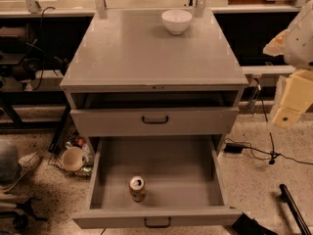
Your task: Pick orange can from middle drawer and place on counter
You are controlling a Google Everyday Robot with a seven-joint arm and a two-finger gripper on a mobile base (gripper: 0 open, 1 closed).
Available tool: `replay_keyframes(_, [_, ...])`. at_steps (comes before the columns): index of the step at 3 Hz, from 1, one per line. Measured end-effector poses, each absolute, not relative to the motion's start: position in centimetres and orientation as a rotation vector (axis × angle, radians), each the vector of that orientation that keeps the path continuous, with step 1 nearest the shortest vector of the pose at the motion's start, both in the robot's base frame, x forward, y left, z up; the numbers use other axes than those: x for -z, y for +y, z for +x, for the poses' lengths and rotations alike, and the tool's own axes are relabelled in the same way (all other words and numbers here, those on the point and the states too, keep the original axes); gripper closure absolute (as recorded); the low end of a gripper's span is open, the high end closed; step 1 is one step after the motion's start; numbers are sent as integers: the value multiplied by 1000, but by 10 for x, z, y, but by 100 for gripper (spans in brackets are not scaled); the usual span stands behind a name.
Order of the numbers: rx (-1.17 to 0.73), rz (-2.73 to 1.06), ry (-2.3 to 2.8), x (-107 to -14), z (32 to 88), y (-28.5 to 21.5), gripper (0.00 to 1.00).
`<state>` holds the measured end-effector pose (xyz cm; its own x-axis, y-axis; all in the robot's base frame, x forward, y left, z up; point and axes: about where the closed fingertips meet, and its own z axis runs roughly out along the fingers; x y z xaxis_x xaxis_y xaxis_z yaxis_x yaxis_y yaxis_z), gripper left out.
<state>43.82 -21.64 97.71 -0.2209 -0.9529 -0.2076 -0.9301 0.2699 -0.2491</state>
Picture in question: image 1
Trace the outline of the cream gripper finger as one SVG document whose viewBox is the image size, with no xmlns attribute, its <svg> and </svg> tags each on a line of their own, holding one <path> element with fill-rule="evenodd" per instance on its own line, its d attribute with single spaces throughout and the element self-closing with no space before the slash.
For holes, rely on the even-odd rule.
<svg viewBox="0 0 313 235">
<path fill-rule="evenodd" d="M 313 72 L 298 70 L 289 77 L 280 76 L 276 85 L 271 124 L 288 129 L 313 105 Z"/>
</svg>

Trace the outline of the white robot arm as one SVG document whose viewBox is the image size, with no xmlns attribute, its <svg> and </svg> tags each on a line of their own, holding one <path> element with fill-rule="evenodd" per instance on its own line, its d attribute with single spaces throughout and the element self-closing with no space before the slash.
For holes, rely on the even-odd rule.
<svg viewBox="0 0 313 235">
<path fill-rule="evenodd" d="M 271 124 L 288 129 L 313 105 L 313 2 L 307 2 L 288 28 L 263 48 L 269 56 L 284 56 L 295 68 L 288 77 L 280 76 L 276 86 Z"/>
</svg>

